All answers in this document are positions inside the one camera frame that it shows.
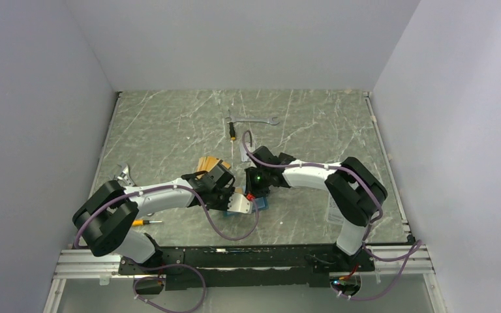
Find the blue leather card holder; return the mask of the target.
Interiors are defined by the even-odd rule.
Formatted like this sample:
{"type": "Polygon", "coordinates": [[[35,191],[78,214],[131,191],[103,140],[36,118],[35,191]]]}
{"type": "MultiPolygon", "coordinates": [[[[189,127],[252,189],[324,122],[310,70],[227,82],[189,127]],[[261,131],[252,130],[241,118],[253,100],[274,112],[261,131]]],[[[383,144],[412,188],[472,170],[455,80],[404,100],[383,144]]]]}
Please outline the blue leather card holder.
{"type": "MultiPolygon", "coordinates": [[[[245,195],[245,188],[244,187],[236,187],[235,192],[238,192],[238,193],[245,195]]],[[[256,210],[262,211],[262,210],[265,210],[268,208],[267,199],[264,197],[255,198],[254,200],[251,200],[251,202],[253,203],[253,212],[251,214],[253,214],[256,210]]]]}

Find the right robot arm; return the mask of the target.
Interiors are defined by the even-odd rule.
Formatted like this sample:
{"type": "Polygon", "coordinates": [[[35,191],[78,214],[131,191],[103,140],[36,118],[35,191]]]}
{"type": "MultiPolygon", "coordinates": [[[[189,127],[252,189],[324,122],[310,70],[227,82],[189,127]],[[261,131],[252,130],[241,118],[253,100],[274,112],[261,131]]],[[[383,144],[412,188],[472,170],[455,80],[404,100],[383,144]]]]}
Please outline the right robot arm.
{"type": "Polygon", "coordinates": [[[334,264],[342,271],[355,266],[369,225],[375,214],[382,216],[382,204],[388,196],[385,186],[365,165],[351,156],[340,163],[304,162],[286,153],[275,156],[265,146],[247,155],[254,163],[245,170],[247,194],[262,197],[269,194],[271,187],[312,188],[329,193],[343,217],[334,264]]]}

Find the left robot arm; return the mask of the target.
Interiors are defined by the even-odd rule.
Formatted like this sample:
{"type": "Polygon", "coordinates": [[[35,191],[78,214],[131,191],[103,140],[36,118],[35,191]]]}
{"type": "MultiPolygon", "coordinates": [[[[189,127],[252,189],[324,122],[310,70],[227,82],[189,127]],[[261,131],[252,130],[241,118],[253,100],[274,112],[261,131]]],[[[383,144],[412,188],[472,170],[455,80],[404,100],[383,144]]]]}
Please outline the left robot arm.
{"type": "Polygon", "coordinates": [[[162,262],[159,246],[152,237],[134,231],[132,223],[149,213],[197,205],[204,211],[250,212],[249,201],[236,191],[234,176],[222,164],[149,186],[108,181],[72,217],[78,230],[74,246],[80,248],[83,240],[94,256],[120,254],[151,274],[162,262]]]}

